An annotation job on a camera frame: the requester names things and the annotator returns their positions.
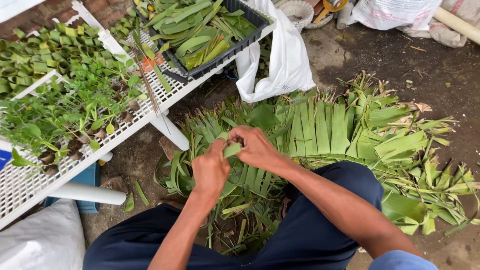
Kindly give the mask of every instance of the navy blue pants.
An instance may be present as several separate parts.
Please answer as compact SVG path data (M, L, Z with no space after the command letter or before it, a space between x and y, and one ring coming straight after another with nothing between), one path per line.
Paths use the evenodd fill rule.
M343 161L314 172L381 210L383 188L367 167ZM330 223L293 185L288 184L284 193L294 201L278 230L256 256L231 258L194 244L187 269L345 269L359 245ZM147 269L179 213L162 204L108 229L87 249L83 269Z

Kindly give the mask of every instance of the brick wall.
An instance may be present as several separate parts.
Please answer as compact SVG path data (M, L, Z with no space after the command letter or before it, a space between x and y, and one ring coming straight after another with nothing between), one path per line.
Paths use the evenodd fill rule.
M131 0L82 0L82 2L104 28L129 14L129 7L132 5ZM46 0L10 20L0 23L0 37L15 40L16 36L12 33L15 28L19 28L27 34L38 30L42 25L53 29L55 23L52 21L53 18L64 23L77 14L78 12L72 9L72 0ZM79 19L73 25L82 23L83 20Z

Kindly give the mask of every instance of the white plastic shelf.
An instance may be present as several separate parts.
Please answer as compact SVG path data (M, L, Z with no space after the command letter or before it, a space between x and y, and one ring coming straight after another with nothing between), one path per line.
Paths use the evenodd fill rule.
M272 32L275 26L276 25L273 24L263 29L261 38ZM150 46L153 45L153 41L148 40L148 34L146 33L141 33L141 40L142 42L147 42ZM199 79L193 80L189 78L187 85L165 75L168 83L172 86L172 90L169 93L165 91L154 71L146 73L147 80L155 93L155 99L160 106L160 111L164 112L168 110L173 104L224 68L235 58L236 55ZM181 74L178 69L170 68L166 61L159 67L160 70L169 69L174 73ZM147 93L145 85L143 85L141 91ZM62 158L58 164L59 173L53 177L36 173L27 179L27 176L34 171L34 168L15 167L11 164L11 161L9 161L4 169L0 171L0 229L28 211L35 204L41 202L49 194L96 162L100 157L110 152L147 123L152 122L159 130L162 126L163 128L160 131L167 137L170 135L169 138L173 142L175 142L176 137L182 136L180 131L166 116L157 116L155 114L150 99L145 101L140 100L138 103L141 108L134 113L134 118L130 123L117 121L120 126L118 130L111 135L107 135L104 139L97 139L101 145L99 150L93 151L90 147L83 146L80 150L80 152L84 154L81 160L72 161L68 157ZM38 162L36 157L30 156L28 159L32 162Z

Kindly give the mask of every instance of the dirt floor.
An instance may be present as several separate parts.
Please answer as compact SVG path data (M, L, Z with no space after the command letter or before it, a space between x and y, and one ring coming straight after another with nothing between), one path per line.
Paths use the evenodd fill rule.
M366 70L389 81L388 85L399 91L402 101L429 104L433 112L426 113L425 117L454 116L460 122L455 126L456 132L451 134L452 144L437 153L445 164L450 158L456 163L465 162L474 176L480 177L477 172L480 167L476 164L480 161L480 140L476 137L480 133L479 46L467 44L463 48L451 49L432 39L410 40L396 30L376 31L359 24L339 31L329 23L318 30L304 31L302 36L314 81L320 89L333 85L338 87L338 93L344 91L337 78L349 80ZM406 88L406 80L413 81L413 88ZM445 87L445 83L450 83L451 87ZM224 75L212 77L171 107L168 117L181 121L188 111L202 106L212 108L225 96L233 95L238 95L233 80ZM153 182L156 162L162 156L158 144L161 136L153 126L147 125L113 150L113 159L101 169L102 180L120 175L130 189L135 189L134 182L138 180L150 203L145 206L136 196L135 208L130 212L124 213L123 206L101 205L98 214L83 215L85 237L89 243L107 228L153 207L158 199L166 197L166 191ZM175 196L170 198L180 202L185 200ZM465 197L463 200L467 214L473 214L476 210L474 198ZM439 270L480 270L480 226L469 225L450 237L442 234L449 228L447 224L437 221L436 226L436 233L410 237L425 257ZM357 253L348 270L367 269L371 261L368 254Z

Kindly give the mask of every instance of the yellow tool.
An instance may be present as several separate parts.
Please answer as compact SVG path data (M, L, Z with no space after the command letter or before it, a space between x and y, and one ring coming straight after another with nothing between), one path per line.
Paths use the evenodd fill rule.
M325 15L327 15L327 13L329 12L335 12L335 11L341 10L343 7L345 7L347 2L348 0L340 0L340 5L335 7L334 5L329 3L327 0L324 0L324 10L322 10L322 12L318 14L318 17L315 19L315 21L313 21L313 23L314 24L319 23L325 17Z

